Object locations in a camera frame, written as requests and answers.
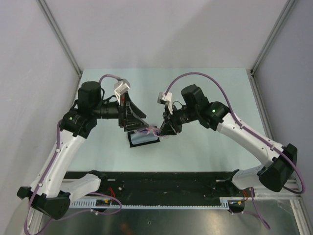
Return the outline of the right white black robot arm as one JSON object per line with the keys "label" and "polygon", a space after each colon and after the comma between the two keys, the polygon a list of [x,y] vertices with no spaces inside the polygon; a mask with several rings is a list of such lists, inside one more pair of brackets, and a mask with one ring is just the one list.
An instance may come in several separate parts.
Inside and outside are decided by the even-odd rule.
{"label": "right white black robot arm", "polygon": [[294,172],[297,148],[289,143],[284,146],[251,130],[230,108],[219,101],[210,102],[195,84],[181,90],[185,101],[180,109],[172,102],[172,94],[160,92],[158,103],[165,106],[161,136],[177,135],[185,123],[198,121],[206,129],[217,131],[249,151],[261,163],[258,167],[235,170],[227,179],[225,190],[238,196],[244,189],[264,186],[280,192]]}

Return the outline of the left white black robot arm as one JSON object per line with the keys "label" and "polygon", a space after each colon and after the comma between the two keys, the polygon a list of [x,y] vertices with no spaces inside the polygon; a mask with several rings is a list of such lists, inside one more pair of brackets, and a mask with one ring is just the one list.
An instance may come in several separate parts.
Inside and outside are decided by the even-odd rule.
{"label": "left white black robot arm", "polygon": [[57,141],[44,167],[28,187],[20,187],[17,196],[28,198],[30,206],[43,214],[61,219],[71,203],[93,192],[104,195],[108,190],[108,177],[96,170],[62,186],[63,178],[74,155],[88,138],[99,119],[116,119],[125,132],[148,127],[146,115],[131,101],[130,84],[120,79],[114,85],[114,97],[104,99],[100,82],[85,82],[78,89],[78,98],[57,124]]}

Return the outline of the black glasses case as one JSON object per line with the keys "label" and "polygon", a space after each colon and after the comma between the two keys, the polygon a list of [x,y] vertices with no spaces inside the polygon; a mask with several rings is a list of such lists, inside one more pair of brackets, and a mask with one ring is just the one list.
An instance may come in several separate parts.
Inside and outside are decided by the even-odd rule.
{"label": "black glasses case", "polygon": [[149,132],[147,129],[139,131],[130,131],[127,133],[130,148],[158,143],[160,142],[159,137]]}

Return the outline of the light blue cleaning cloth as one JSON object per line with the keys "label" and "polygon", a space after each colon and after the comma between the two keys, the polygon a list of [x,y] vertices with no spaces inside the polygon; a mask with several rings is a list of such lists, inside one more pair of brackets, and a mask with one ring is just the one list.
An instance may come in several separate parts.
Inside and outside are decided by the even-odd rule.
{"label": "light blue cleaning cloth", "polygon": [[130,138],[130,143],[133,145],[159,141],[159,138],[153,136],[152,134],[144,135],[144,134],[131,133],[129,134],[129,138]]}

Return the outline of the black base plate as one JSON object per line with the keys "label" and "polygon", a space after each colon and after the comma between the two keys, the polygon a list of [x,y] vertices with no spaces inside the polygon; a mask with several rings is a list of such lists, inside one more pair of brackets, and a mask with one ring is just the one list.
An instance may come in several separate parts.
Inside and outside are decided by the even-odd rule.
{"label": "black base plate", "polygon": [[242,193],[231,183],[234,172],[113,172],[101,171],[109,187],[121,195],[140,192],[201,192],[210,196],[237,196]]}

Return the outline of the pink purple sunglasses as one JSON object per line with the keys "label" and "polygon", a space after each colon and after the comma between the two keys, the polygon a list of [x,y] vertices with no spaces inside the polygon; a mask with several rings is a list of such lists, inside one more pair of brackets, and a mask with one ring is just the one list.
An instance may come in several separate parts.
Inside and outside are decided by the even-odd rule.
{"label": "pink purple sunglasses", "polygon": [[144,134],[144,135],[152,134],[153,136],[159,139],[168,139],[170,137],[169,135],[161,135],[161,129],[155,126],[139,128],[137,130],[134,130],[134,132],[137,134]]}

